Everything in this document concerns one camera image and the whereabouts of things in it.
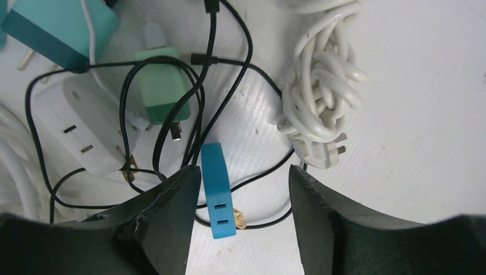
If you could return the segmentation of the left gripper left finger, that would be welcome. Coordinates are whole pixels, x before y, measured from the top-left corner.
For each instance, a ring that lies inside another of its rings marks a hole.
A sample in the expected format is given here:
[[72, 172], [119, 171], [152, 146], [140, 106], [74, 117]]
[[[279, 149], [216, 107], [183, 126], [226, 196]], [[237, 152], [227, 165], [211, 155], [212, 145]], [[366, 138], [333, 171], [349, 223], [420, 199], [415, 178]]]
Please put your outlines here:
[[2, 214], [1, 273], [184, 274], [200, 185], [200, 168], [186, 166], [81, 222]]

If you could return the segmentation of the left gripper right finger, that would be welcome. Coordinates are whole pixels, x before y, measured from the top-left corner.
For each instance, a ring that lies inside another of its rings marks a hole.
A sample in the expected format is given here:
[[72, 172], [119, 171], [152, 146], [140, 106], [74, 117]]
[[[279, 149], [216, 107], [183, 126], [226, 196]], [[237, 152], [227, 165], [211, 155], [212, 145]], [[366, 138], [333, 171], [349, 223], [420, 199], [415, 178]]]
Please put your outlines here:
[[432, 224], [392, 217], [289, 169], [305, 274], [484, 274], [485, 216]]

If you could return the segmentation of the light blue plug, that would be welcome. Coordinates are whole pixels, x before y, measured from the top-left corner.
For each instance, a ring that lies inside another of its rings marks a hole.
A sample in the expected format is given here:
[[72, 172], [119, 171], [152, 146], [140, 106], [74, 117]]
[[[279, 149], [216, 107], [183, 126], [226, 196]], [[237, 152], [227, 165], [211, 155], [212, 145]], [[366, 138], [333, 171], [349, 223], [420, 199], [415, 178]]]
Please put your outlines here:
[[237, 226], [228, 169], [219, 143], [201, 147], [202, 180], [214, 239], [235, 236]]

